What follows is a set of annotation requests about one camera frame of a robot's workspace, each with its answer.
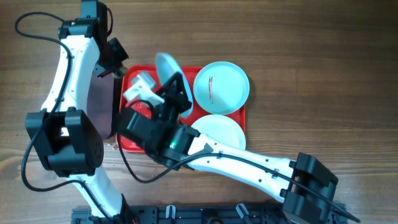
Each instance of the wood grain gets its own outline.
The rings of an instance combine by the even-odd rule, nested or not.
[[[394,1],[107,1],[113,37],[130,59],[153,63],[171,53],[181,65],[226,60],[251,82],[247,150],[295,159],[312,154],[339,178],[335,201],[363,223],[398,222],[398,5]],[[57,68],[59,46],[26,39],[14,21],[30,11],[78,17],[79,1],[13,0],[0,5],[0,223],[69,223],[87,205],[73,186],[27,190],[20,178],[29,138],[24,118],[38,111]],[[59,22],[28,18],[21,29],[56,37]],[[234,204],[273,200],[216,174],[181,170],[148,185],[129,176],[106,146],[104,166],[130,205]],[[129,154],[149,178],[164,168]],[[62,181],[35,153],[28,176],[36,186]]]

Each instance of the red object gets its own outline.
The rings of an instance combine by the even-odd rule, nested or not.
[[[198,75],[199,71],[202,67],[181,67],[182,71],[184,72],[187,81],[190,85],[191,90],[193,90],[193,82],[195,81],[195,77]],[[122,85],[122,93],[124,93],[128,88],[131,87],[131,80],[138,75],[141,71],[147,71],[149,75],[156,81],[156,87],[152,91],[157,91],[160,88],[159,78],[156,73],[156,68],[153,65],[136,65],[131,67],[123,78],[123,85]],[[183,124],[191,126],[197,119],[209,115],[210,113],[206,112],[202,109],[197,101],[193,96],[193,111],[190,116],[186,119],[180,118]],[[126,99],[122,96],[120,100],[119,109],[122,109],[122,106],[126,105]],[[133,106],[133,108],[140,112],[141,114],[150,117],[150,110],[144,106],[142,103],[137,103]],[[242,128],[243,132],[246,133],[246,122],[245,122],[245,106],[243,105],[239,110],[235,111],[234,113],[227,114],[227,117],[233,119],[237,122],[240,127]],[[121,137],[121,146],[122,149],[126,152],[136,152],[136,153],[144,153],[140,147],[138,147],[134,142]]]

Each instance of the brown wooden surface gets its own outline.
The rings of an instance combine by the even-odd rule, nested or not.
[[[20,177],[29,138],[24,118],[49,93],[59,46],[18,36],[15,19],[45,11],[64,19],[79,1],[8,0],[0,5],[0,223],[69,223],[87,205],[74,186],[48,193],[27,190]],[[339,178],[335,201],[363,223],[398,222],[398,5],[393,1],[108,1],[113,37],[130,59],[152,63],[158,51],[181,65],[226,60],[251,81],[247,150],[321,160]],[[26,32],[56,37],[59,22],[26,19]],[[164,168],[128,155],[151,177]],[[118,151],[106,146],[104,166],[130,205],[271,201],[220,175],[181,170],[148,185],[127,173]],[[28,163],[35,186],[63,181]]]

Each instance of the metal base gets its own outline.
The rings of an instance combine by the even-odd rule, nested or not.
[[[250,221],[253,224],[290,224],[282,212],[282,204],[267,204],[246,206]],[[175,218],[171,215],[166,218],[166,208],[156,206],[130,206],[130,209],[139,217],[139,224],[208,224],[210,218],[219,218],[224,224],[243,224],[236,207],[176,207]],[[71,224],[94,224],[91,211],[87,209],[73,209]],[[336,213],[329,214],[326,224],[347,224],[347,218]]]

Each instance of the tabletop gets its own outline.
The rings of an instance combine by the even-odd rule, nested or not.
[[[363,223],[398,222],[398,4],[394,1],[106,1],[127,67],[153,64],[157,52],[180,65],[239,65],[250,80],[247,150],[275,157],[311,154],[339,183],[334,201]],[[74,186],[37,193],[21,182],[29,143],[28,112],[47,97],[59,60],[56,44],[14,31],[23,13],[64,19],[80,14],[77,0],[3,0],[0,5],[0,223],[69,223],[87,206]],[[31,34],[56,37],[59,21],[32,16]],[[251,186],[209,172],[182,169],[151,183],[129,175],[114,139],[103,165],[130,205],[236,205],[275,201]],[[143,178],[164,167],[128,154]],[[27,175],[34,186],[60,183],[36,153]]]

